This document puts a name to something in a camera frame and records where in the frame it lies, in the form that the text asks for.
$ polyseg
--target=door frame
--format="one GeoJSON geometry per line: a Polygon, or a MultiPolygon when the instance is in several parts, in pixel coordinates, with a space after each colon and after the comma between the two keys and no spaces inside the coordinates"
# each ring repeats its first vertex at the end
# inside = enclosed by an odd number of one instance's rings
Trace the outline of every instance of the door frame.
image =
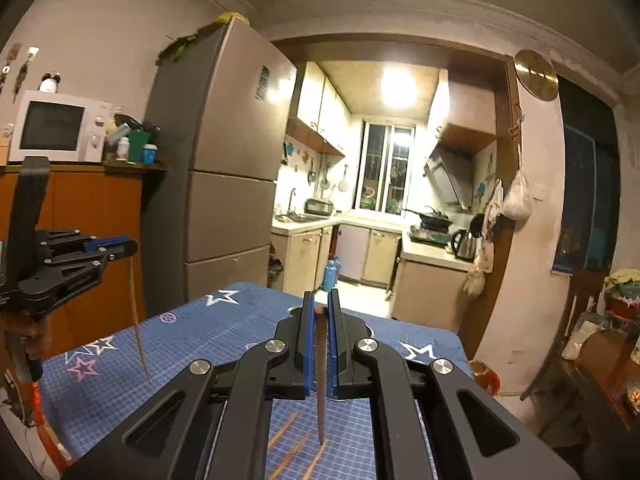
{"type": "MultiPolygon", "coordinates": [[[[488,88],[495,95],[496,178],[508,188],[518,170],[520,116],[513,57],[453,41],[402,34],[319,34],[273,41],[293,63],[331,60],[403,62],[449,70],[449,78],[488,88]]],[[[472,359],[494,311],[511,251],[515,222],[501,218],[494,240],[494,272],[482,294],[469,300],[458,336],[472,359]]]]}

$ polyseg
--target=green container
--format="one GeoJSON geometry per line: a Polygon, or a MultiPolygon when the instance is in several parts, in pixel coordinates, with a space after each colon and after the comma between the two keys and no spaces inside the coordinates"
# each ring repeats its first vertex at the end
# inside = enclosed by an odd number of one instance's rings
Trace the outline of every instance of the green container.
{"type": "Polygon", "coordinates": [[[149,143],[151,134],[142,130],[131,130],[127,137],[129,137],[129,160],[131,162],[141,162],[142,150],[144,145],[149,143]]]}

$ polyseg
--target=toaster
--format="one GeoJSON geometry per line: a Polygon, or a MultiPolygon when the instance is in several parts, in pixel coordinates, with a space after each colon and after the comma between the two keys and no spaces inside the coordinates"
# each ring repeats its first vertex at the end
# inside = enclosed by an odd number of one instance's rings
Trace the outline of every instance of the toaster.
{"type": "Polygon", "coordinates": [[[305,202],[305,213],[312,215],[331,216],[334,212],[334,204],[328,200],[309,198],[305,202]]]}

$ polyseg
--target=blue bottle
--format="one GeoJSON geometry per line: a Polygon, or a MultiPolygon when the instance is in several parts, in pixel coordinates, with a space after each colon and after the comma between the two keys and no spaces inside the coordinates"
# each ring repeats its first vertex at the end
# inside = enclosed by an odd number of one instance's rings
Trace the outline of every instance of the blue bottle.
{"type": "Polygon", "coordinates": [[[329,292],[334,288],[338,279],[338,267],[333,260],[327,261],[324,266],[324,278],[322,279],[322,290],[329,292]]]}
{"type": "Polygon", "coordinates": [[[340,275],[340,269],[342,268],[342,263],[340,262],[340,258],[338,256],[334,256],[335,266],[338,267],[338,272],[335,273],[335,281],[334,286],[338,284],[338,275],[340,275]]]}

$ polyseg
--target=checkered tablecloth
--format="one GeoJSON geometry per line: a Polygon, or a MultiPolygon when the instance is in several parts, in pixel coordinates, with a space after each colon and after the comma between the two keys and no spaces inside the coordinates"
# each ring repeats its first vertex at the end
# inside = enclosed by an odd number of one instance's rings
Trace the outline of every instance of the checkered tablecloth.
{"type": "MultiPolygon", "coordinates": [[[[132,328],[47,360],[39,389],[47,420],[60,442],[79,458],[156,393],[191,361],[213,364],[238,359],[252,344],[273,337],[276,324],[302,300],[250,283],[235,283],[193,303],[141,323],[150,380],[143,375],[132,328]]],[[[347,310],[349,305],[341,305],[347,310]]],[[[350,312],[365,320],[376,339],[406,358],[430,362],[446,357],[470,373],[457,336],[446,330],[350,312]]],[[[306,430],[316,434],[316,399],[273,403],[271,434],[300,412],[268,455],[267,475],[306,430]]],[[[313,478],[375,479],[375,460],[366,399],[327,400],[325,452],[313,478]]],[[[280,475],[299,479],[318,451],[310,437],[280,475]]]]}

